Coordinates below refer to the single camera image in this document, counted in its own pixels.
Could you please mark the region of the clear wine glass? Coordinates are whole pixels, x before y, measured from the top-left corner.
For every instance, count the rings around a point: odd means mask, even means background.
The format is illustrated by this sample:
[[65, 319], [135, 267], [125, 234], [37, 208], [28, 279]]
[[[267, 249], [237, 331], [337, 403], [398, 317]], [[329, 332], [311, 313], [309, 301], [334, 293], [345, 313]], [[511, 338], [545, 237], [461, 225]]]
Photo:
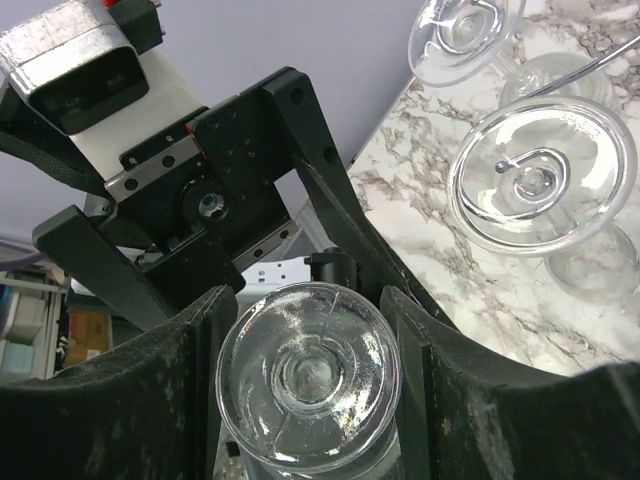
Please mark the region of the clear wine glass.
[[426, 1], [408, 40], [414, 77], [430, 87], [448, 87], [491, 66], [505, 78], [499, 100], [505, 106], [588, 64], [563, 52], [523, 63], [508, 56], [525, 6], [521, 0]]
[[456, 223], [496, 254], [543, 260], [584, 301], [639, 288], [639, 251], [615, 218], [636, 181], [632, 133], [610, 108], [576, 96], [519, 100], [482, 118], [451, 162]]
[[221, 419], [252, 479], [395, 479], [402, 374], [394, 333], [344, 286], [281, 287], [232, 326], [218, 356]]

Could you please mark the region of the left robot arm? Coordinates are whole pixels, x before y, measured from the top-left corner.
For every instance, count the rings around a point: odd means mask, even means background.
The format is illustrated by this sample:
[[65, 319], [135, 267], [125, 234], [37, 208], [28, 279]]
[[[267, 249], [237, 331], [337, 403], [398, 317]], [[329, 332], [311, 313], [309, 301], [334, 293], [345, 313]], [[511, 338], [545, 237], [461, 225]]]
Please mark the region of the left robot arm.
[[405, 287], [398, 257], [366, 219], [310, 78], [283, 68], [212, 108], [201, 108], [133, 149], [139, 166], [105, 185], [103, 222], [69, 207], [39, 225], [36, 247], [116, 313], [150, 330], [210, 289], [242, 290], [247, 270], [290, 240], [295, 223], [276, 184], [302, 181], [331, 247], [300, 272], [271, 266], [266, 292], [328, 281], [377, 300]]

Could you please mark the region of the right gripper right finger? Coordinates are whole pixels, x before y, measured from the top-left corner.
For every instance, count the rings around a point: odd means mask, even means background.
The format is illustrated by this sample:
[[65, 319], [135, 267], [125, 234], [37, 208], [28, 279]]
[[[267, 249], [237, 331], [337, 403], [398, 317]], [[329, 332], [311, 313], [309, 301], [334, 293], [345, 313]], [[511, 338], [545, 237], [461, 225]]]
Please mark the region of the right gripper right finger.
[[499, 355], [386, 287], [401, 354], [396, 411], [409, 479], [635, 479], [639, 366], [573, 377]]

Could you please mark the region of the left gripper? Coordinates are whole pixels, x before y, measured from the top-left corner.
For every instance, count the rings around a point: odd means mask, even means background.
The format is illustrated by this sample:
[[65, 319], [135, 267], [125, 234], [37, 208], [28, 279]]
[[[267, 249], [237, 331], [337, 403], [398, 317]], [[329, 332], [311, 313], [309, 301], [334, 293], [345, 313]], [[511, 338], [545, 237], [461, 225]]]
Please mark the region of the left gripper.
[[159, 292], [194, 300], [215, 285], [240, 291], [243, 271], [297, 231], [275, 185], [291, 165], [270, 105], [329, 239], [371, 281], [409, 294], [406, 272], [364, 215], [310, 78], [285, 67], [263, 91], [200, 108], [122, 155], [125, 168], [105, 189], [118, 217], [160, 252], [145, 276], [74, 205], [34, 228], [34, 246], [142, 331], [175, 315]]

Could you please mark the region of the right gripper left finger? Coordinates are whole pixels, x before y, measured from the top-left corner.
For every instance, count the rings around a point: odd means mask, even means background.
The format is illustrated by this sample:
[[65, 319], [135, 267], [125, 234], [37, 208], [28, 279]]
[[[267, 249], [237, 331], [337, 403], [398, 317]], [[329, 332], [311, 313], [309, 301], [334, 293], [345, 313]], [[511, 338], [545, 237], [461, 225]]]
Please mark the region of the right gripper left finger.
[[215, 367], [237, 311], [233, 290], [215, 287], [92, 360], [2, 386], [2, 478], [212, 478]]

